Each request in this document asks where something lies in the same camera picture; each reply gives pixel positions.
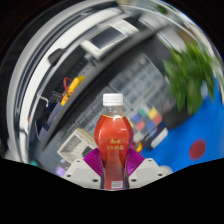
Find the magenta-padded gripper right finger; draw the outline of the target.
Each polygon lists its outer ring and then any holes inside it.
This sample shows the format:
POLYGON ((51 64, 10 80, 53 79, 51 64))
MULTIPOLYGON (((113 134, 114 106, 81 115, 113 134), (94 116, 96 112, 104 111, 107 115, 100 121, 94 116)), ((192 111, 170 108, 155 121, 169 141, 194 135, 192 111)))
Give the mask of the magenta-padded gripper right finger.
POLYGON ((143 187, 165 176, 152 158, 144 158, 133 149, 128 150, 125 171, 128 189, 143 187))

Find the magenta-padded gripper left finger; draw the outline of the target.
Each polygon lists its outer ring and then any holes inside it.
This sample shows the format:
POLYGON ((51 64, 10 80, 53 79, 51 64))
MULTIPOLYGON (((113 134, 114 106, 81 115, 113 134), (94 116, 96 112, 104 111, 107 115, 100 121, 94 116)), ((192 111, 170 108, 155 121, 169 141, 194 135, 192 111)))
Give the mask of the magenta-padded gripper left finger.
POLYGON ((84 188, 102 188, 103 165, 98 149, 84 159, 75 159, 63 176, 64 179, 84 188))

